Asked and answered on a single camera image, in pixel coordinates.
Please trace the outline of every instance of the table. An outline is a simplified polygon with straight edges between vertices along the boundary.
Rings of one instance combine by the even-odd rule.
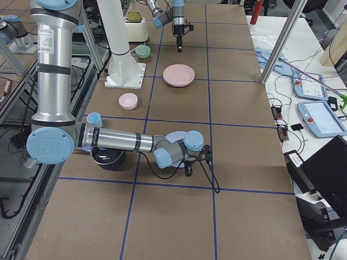
[[[150,19],[135,2],[130,10]],[[212,191],[198,164],[191,178],[180,172],[162,181],[136,153],[127,154],[119,172],[75,153],[27,260],[311,259],[265,88],[256,82],[260,70],[243,7],[187,4],[185,13],[195,29],[182,53],[170,26],[156,30],[147,21],[152,52],[142,89],[105,88],[103,79],[86,114],[98,111],[105,128],[123,131],[200,131],[214,151],[221,192]],[[174,63],[193,67],[191,85],[164,82],[163,70]],[[135,110],[118,106],[124,92],[138,95]]]
[[[253,43],[255,46],[260,46],[262,48],[271,49],[275,43],[275,40],[277,36],[280,34],[280,31],[285,23],[286,18],[285,17],[259,17],[256,25],[249,25],[249,29],[251,31],[251,34],[253,35]],[[319,51],[316,56],[305,61],[298,61],[294,62],[297,67],[300,69],[305,69],[306,66],[307,72],[312,73],[319,73],[322,74],[325,79],[325,83],[334,88],[334,89],[345,89],[347,91],[346,86],[342,82],[341,78],[337,76],[336,71],[333,67],[324,67],[320,64],[319,58],[323,54],[323,50],[320,47],[320,44],[318,43],[314,33],[310,29],[309,25],[305,21],[304,18],[298,19],[298,22],[296,26],[293,29],[293,32],[291,33],[282,53],[288,58],[289,61],[295,61],[295,60],[304,60],[312,55],[314,55],[317,50]],[[282,93],[287,96],[291,96],[292,94],[292,79],[281,77],[276,80],[276,78],[279,76],[279,74],[272,73],[269,80],[266,82],[266,90],[270,95],[269,98],[272,97],[272,95],[275,98],[280,99],[283,103],[288,103],[289,99],[285,98],[284,96],[280,95],[279,93]],[[329,96],[335,96],[338,101],[339,105],[342,105],[341,100],[334,95],[332,92],[328,92]],[[299,99],[293,96],[292,98],[292,104],[290,108],[289,106],[284,106],[282,110],[282,115],[284,119],[287,121],[288,125],[302,123],[302,119],[297,112],[297,103],[307,101],[304,99]],[[336,112],[338,116],[343,115],[341,111]],[[307,127],[304,125],[304,129],[301,130],[303,133],[303,136],[305,138],[305,148],[300,154],[300,156],[306,160],[311,155],[313,155],[316,151],[318,151],[321,147],[323,147],[326,143],[328,143],[332,138],[323,138],[323,139],[317,139],[315,138],[310,131],[307,130]],[[288,152],[291,150],[297,150],[299,148],[299,140],[292,134],[289,133],[289,141],[284,142],[282,146],[282,151]],[[300,190],[297,188],[295,189],[295,192],[297,194],[297,197],[303,198],[305,200],[308,200],[311,203],[316,203],[317,201],[313,199],[313,197],[309,194],[301,194]],[[330,253],[332,251],[333,246],[330,247],[329,251],[327,253],[320,251],[318,247],[315,245],[315,243],[312,240],[307,241],[310,246],[311,256],[312,259],[316,259],[319,257],[320,254],[326,254],[325,257],[329,257]],[[345,259],[345,252],[347,250],[347,242],[341,241],[339,243],[339,246],[334,253],[334,259]]]

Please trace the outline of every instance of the pink plate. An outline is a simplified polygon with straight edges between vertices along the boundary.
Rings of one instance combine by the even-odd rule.
[[[194,70],[184,64],[168,66],[163,73],[165,82],[174,87],[184,87],[191,84],[194,76]]]

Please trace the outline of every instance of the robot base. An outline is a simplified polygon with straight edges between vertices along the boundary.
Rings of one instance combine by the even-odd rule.
[[[122,79],[119,74],[115,73],[107,76],[105,81],[105,87],[107,88],[135,88],[140,89],[142,86],[143,78],[145,75],[146,63],[137,63],[140,70],[140,74],[133,75],[130,79]]]
[[[9,49],[11,50],[12,53],[15,54],[34,54],[37,51],[37,36],[34,35],[27,35],[26,37],[29,37],[30,40],[32,40],[34,42],[34,45],[31,46],[30,48],[23,50],[21,48],[18,47],[16,42],[13,42]]]
[[[34,46],[30,47],[27,50],[22,50],[18,48],[17,44],[14,42],[10,45],[9,49],[12,53],[15,53],[15,54],[34,54],[37,51],[37,44],[35,44]]]

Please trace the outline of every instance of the metal pole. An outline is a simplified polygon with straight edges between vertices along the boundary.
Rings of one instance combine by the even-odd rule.
[[[91,52],[91,56],[93,58],[93,61],[95,63],[97,70],[102,73],[101,70],[104,67],[104,65],[102,63],[99,49],[98,49],[97,45],[95,44],[95,39],[94,39],[92,30],[91,30],[91,27],[89,26],[87,15],[86,15],[83,8],[82,8],[82,19],[83,19],[83,23],[85,25],[85,29],[83,31],[83,36],[85,37],[87,46],[89,48],[89,51]]]
[[[283,60],[283,59],[281,59],[281,58],[279,58],[279,60],[280,60],[281,62],[283,62],[284,64],[287,64],[288,66],[292,67],[293,69],[296,69],[296,70],[297,70],[298,72],[300,72],[301,74],[304,74],[304,75],[305,75],[306,77],[308,77],[309,79],[311,79],[311,80],[313,80],[314,82],[320,84],[321,86],[325,87],[326,89],[330,90],[331,92],[335,93],[336,95],[341,96],[341,94],[340,94],[338,91],[334,90],[333,88],[329,87],[328,85],[324,84],[323,82],[321,82],[321,81],[315,79],[315,78],[312,77],[310,74],[308,74],[308,73],[304,72],[303,70],[299,69],[297,66],[294,66],[293,64],[291,64],[291,63],[289,63],[289,62],[287,62],[287,61],[285,61],[285,60]]]
[[[0,40],[0,54],[4,56],[6,61],[13,67],[13,69],[16,71],[17,75],[24,76],[25,75],[25,69],[19,62],[19,60],[12,54],[10,49],[7,47],[7,45]]]
[[[275,67],[275,64],[278,60],[278,57],[281,54],[281,51],[283,50],[301,12],[303,11],[304,6],[306,5],[307,0],[296,0],[294,2],[294,5],[292,7],[292,11],[290,12],[286,23],[284,24],[282,31],[278,37],[278,40],[275,44],[275,47],[273,48],[273,51],[270,55],[270,58],[264,68],[263,73],[260,77],[260,83],[265,84],[268,78],[270,77],[270,73],[272,72],[273,68]]]

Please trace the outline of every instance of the wire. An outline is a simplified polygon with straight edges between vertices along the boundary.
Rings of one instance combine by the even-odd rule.
[[[74,67],[71,66],[71,68],[72,68],[72,71],[73,71],[74,74],[75,74],[75,84],[74,84],[74,86],[71,88],[71,91],[73,91],[73,89],[77,86],[77,73],[76,73],[76,70],[74,69]]]
[[[180,165],[183,163],[183,160],[182,160],[182,161],[179,163],[179,165],[175,168],[174,172],[173,172],[171,175],[169,175],[168,177],[162,177],[162,176],[158,175],[158,174],[153,170],[153,168],[152,168],[152,166],[151,166],[151,163],[150,163],[150,161],[149,161],[147,155],[144,154],[143,152],[138,152],[138,153],[139,153],[139,154],[142,154],[142,155],[146,158],[147,163],[148,163],[148,166],[149,166],[151,172],[152,172],[156,177],[158,177],[158,178],[161,179],[161,180],[168,180],[168,179],[171,179],[173,176],[175,176],[175,174],[176,174],[177,170],[179,169]]]
[[[11,154],[15,154],[15,153],[21,153],[21,152],[25,152],[25,150],[20,150],[20,151],[17,151],[17,152],[11,152],[10,151],[10,145],[12,144],[12,142],[9,142],[9,145],[7,146],[7,151]]]
[[[276,84],[276,81],[277,81],[280,77],[289,77],[290,79],[295,79],[295,77],[289,76],[289,75],[279,75],[279,76],[274,80],[275,92],[276,92],[277,94],[280,94],[281,96],[284,96],[284,97],[288,98],[288,99],[290,100],[290,102],[292,102],[292,98],[291,98],[291,97],[289,97],[289,96],[287,96],[287,95],[285,95],[285,94],[282,94],[282,93],[280,93],[280,92],[277,91],[277,84]]]
[[[25,147],[25,141],[24,141],[24,136],[23,136],[23,134],[24,134],[23,133],[23,129],[24,129],[24,124],[25,124],[25,118],[27,117],[27,112],[28,112],[28,109],[29,109],[31,97],[33,95],[33,91],[34,91],[35,86],[36,86],[36,77],[34,79],[34,83],[31,85],[31,90],[30,90],[30,93],[29,93],[29,96],[28,96],[27,105],[25,106],[25,110],[24,110],[24,114],[23,114],[23,118],[22,118],[22,122],[21,122],[20,137],[21,137],[22,144],[23,144],[24,147]]]
[[[345,230],[345,232],[343,232],[343,233],[341,234],[341,236],[336,240],[336,244],[335,244],[335,246],[334,246],[334,248],[333,248],[333,250],[332,250],[332,252],[331,252],[331,255],[330,255],[330,257],[329,257],[329,260],[332,260],[332,256],[333,256],[334,253],[335,253],[336,247],[337,247],[338,243],[342,240],[342,238],[343,238],[343,236],[344,236],[345,234],[347,234],[347,230]]]
[[[306,59],[303,60],[294,60],[294,61],[289,61],[290,63],[297,62],[297,61],[307,61],[309,58],[317,56],[323,49],[319,48],[312,56],[307,57]]]
[[[219,182],[218,182],[218,180],[216,178],[216,175],[213,173],[213,169],[212,169],[211,165],[208,163],[208,161],[206,161],[206,163],[208,164],[208,166],[210,168],[211,178],[208,176],[208,173],[207,173],[205,167],[202,165],[202,162],[201,162],[202,160],[200,160],[197,156],[194,156],[194,155],[191,155],[190,158],[195,158],[199,162],[199,164],[200,164],[204,174],[206,175],[206,178],[208,179],[208,182],[210,183],[213,191],[215,193],[220,193],[221,192],[221,188],[219,186]]]
[[[3,137],[3,136],[5,135],[5,133],[7,133],[7,132],[10,131],[10,130],[14,130],[14,129],[18,129],[18,128],[12,127],[12,128],[7,129],[5,132],[3,132],[3,133],[0,135],[0,139],[1,139],[1,137]]]
[[[32,180],[31,180],[31,182],[30,182],[30,184],[29,184],[28,189],[26,190],[25,194],[21,196],[21,197],[22,197],[22,200],[21,200],[21,203],[20,203],[20,206],[19,206],[18,210],[14,211],[12,215],[7,215],[7,213],[9,212],[9,210],[5,210],[5,207],[4,207],[4,204],[3,204],[3,200],[9,200],[9,198],[8,198],[8,197],[0,198],[1,216],[2,216],[4,219],[12,219],[12,218],[16,217],[16,216],[20,213],[20,211],[22,210],[22,207],[23,207],[23,205],[24,205],[24,202],[25,202],[25,200],[26,200],[26,198],[27,198],[27,196],[28,196],[28,194],[29,194],[29,192],[30,192],[32,186],[34,185],[34,182],[35,182],[35,180],[36,180],[36,178],[37,178],[37,176],[38,176],[39,173],[40,173],[40,169],[38,169],[38,170],[36,171],[36,174],[34,175],[34,177],[32,177]]]
[[[302,152],[304,151],[304,149],[305,149],[306,141],[305,141],[304,135],[303,135],[303,133],[301,132],[301,130],[299,130],[299,133],[301,134],[301,137],[303,138],[303,148],[302,148],[302,150],[301,150],[300,152],[298,151],[298,153],[300,154],[300,153],[302,153]]]
[[[298,153],[299,153],[301,147],[303,146],[303,142],[301,141],[300,137],[298,137],[293,131],[291,131],[291,130],[288,129],[288,132],[291,132],[293,135],[295,135],[296,138],[298,138],[298,140],[299,140],[299,142],[300,142],[300,146],[299,146],[299,149],[297,149],[297,151],[298,151]]]
[[[138,2],[139,4],[142,4],[142,5],[147,5],[147,0],[146,0],[146,3],[141,3],[139,0],[135,0],[136,2]]]
[[[347,120],[347,114],[341,109],[341,112],[344,114],[343,116],[338,116],[340,121],[346,121]]]
[[[266,94],[267,94],[267,95],[271,95],[271,97],[273,97],[273,98],[275,97],[272,93],[266,92]]]
[[[24,105],[27,104],[21,97],[19,97],[19,99],[22,101],[22,103],[23,103]],[[30,109],[31,111],[33,111],[34,113],[36,113],[36,110],[33,109],[33,108],[31,108],[30,106],[29,106],[29,109]]]
[[[280,100],[280,99],[277,99],[277,98],[275,98],[275,97],[271,97],[271,98],[269,98],[269,100],[277,100],[277,101],[279,101],[281,104],[280,105],[273,105],[273,101],[272,101],[272,104],[271,104],[271,106],[273,106],[273,107],[280,107],[281,109],[282,109],[282,106],[283,106],[283,103],[282,103],[282,101]]]
[[[5,80],[9,80],[9,81],[13,82],[13,80],[9,79],[8,77],[0,77],[0,79],[5,79]]]

